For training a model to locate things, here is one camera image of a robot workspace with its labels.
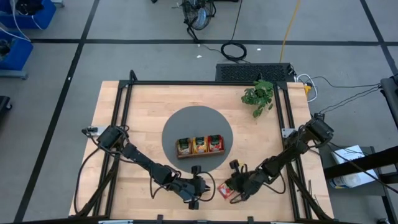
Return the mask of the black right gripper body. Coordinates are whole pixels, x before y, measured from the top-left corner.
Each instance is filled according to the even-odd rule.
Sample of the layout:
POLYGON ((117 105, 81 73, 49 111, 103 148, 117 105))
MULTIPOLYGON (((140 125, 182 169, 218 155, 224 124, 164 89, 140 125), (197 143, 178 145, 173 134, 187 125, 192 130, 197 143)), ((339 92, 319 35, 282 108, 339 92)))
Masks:
POLYGON ((239 167, 239 162, 235 159, 229 163, 229 166, 234 170, 229 178, 229 182, 234 184, 233 190, 239 192, 233 200, 247 200, 250 196, 258 192, 263 184, 263 172, 260 165, 254 170, 248 171, 247 164, 239 167))

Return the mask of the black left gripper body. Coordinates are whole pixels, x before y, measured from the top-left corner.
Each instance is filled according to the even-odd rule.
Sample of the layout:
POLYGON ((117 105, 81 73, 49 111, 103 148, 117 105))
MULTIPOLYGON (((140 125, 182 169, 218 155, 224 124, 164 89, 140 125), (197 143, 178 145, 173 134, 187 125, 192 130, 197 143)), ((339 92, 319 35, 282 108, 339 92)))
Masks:
POLYGON ((184 203, 188 204, 189 210, 198 210, 200 197, 207 191, 207 185, 205 180, 199 176, 201 166, 193 166, 191 173, 193 174, 191 179, 181 180, 181 198, 184 203))

